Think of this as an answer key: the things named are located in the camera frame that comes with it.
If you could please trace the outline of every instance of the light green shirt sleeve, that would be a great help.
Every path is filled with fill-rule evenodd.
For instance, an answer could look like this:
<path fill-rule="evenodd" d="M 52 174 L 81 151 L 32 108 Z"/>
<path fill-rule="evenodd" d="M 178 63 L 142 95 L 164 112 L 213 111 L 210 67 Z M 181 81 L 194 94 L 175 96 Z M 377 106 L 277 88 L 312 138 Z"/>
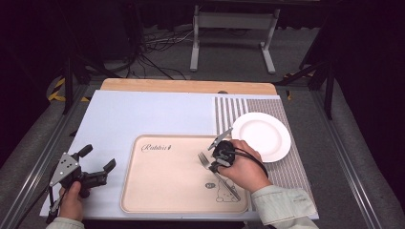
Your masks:
<path fill-rule="evenodd" d="M 58 217 L 47 226 L 47 229 L 84 229 L 84 224 L 73 219 Z"/>
<path fill-rule="evenodd" d="M 263 225 L 276 228 L 318 228 L 309 215 L 315 206 L 303 189 L 285 189 L 269 185 L 252 194 L 252 200 Z"/>

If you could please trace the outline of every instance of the white metal stand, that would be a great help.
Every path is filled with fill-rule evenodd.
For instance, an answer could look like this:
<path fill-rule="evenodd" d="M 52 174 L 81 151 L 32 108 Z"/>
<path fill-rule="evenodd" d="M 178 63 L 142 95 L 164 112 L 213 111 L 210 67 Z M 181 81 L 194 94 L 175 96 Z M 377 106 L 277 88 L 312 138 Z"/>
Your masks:
<path fill-rule="evenodd" d="M 200 12 L 199 6 L 196 6 L 194 9 L 194 42 L 190 71 L 196 72 L 198 69 L 200 50 L 199 28 L 232 28 L 268 31 L 266 41 L 261 42 L 260 45 L 268 72 L 270 74 L 276 73 L 268 47 L 276 28 L 279 13 L 280 10 L 275 10 L 273 14 Z"/>

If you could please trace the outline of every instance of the person's right hand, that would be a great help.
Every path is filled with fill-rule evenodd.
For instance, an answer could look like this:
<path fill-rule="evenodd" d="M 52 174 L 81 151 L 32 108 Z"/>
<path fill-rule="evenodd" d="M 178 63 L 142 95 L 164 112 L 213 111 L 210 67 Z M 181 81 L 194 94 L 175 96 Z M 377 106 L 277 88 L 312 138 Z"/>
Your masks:
<path fill-rule="evenodd" d="M 235 148 L 242 149 L 248 152 L 250 155 L 256 157 L 262 162 L 260 154 L 253 150 L 244 140 L 232 139 L 230 142 Z M 256 164 L 253 160 L 246 158 L 244 156 L 235 156 L 235 161 L 233 165 L 229 168 L 223 166 L 218 167 L 218 172 L 221 175 L 232 179 L 238 186 L 246 189 L 250 193 L 254 193 L 257 190 L 271 185 L 271 182 L 266 177 L 262 168 Z"/>

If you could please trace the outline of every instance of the black and white stripes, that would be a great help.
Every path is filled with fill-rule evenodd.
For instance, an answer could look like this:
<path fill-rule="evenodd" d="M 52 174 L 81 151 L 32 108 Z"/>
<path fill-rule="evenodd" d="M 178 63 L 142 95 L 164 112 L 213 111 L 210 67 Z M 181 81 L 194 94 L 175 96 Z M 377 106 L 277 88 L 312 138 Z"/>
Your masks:
<path fill-rule="evenodd" d="M 217 135 L 228 130 L 234 121 L 246 113 L 265 113 L 279 119 L 291 136 L 291 148 L 283 159 L 265 163 L 269 179 L 280 187 L 302 188 L 313 199 L 301 158 L 298 154 L 284 107 L 280 98 L 250 99 L 243 97 L 215 97 L 215 117 Z"/>

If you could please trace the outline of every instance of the metal frame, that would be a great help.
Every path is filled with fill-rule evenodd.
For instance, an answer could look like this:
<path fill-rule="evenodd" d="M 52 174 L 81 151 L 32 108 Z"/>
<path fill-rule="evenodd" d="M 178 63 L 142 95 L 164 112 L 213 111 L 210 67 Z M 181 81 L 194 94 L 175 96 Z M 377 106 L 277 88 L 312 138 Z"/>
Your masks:
<path fill-rule="evenodd" d="M 17 198 L 15 199 L 10 210 L 8 211 L 2 223 L 0 224 L 0 228 L 2 229 L 14 228 L 18 220 L 20 220 L 20 218 L 22 217 L 26 207 L 29 204 L 29 200 L 31 199 L 36 186 L 38 185 L 47 166 L 49 165 L 52 156 L 55 154 L 55 149 L 57 147 L 57 144 L 59 143 L 63 131 L 65 130 L 65 127 L 67 126 L 73 114 L 75 113 L 75 109 L 77 108 L 80 99 L 84 96 L 86 90 L 87 86 L 85 85 L 78 86 L 78 89 L 75 93 L 74 103 L 71 109 L 69 109 L 69 111 L 63 116 L 61 116 L 61 118 L 59 119 L 55 127 L 55 130 L 51 135 L 51 138 L 47 142 L 41 155 L 38 157 L 38 160 L 33 166 L 32 171 L 30 172 L 25 183 L 21 187 Z"/>
<path fill-rule="evenodd" d="M 311 95 L 316 105 L 316 108 L 319 114 L 322 116 L 322 120 L 329 131 L 330 137 L 333 140 L 336 156 L 340 162 L 343 172 L 345 173 L 346 179 L 348 180 L 349 185 L 351 186 L 354 198 L 357 201 L 357 204 L 360 208 L 361 213 L 363 214 L 364 220 L 366 221 L 368 228 L 382 229 L 377 214 L 375 213 L 372 204 L 370 203 L 370 200 L 367 196 L 367 193 L 363 187 L 363 184 L 360 181 L 360 178 L 358 177 L 357 172 L 355 171 L 352 165 L 351 159 L 349 158 L 346 148 L 343 145 L 343 142 L 340 139 L 340 136 L 337 133 L 333 122 L 329 120 L 329 118 L 323 111 L 322 105 L 323 101 L 321 94 L 318 91 L 312 91 Z"/>
<path fill-rule="evenodd" d="M 191 53 L 190 71 L 196 72 L 199 65 L 200 28 L 232 28 L 267 30 L 266 41 L 261 42 L 260 46 L 268 73 L 275 74 L 276 70 L 268 48 L 277 25 L 279 14 L 280 10 L 275 10 L 273 14 L 200 12 L 199 6 L 195 6 L 194 41 L 193 51 Z"/>

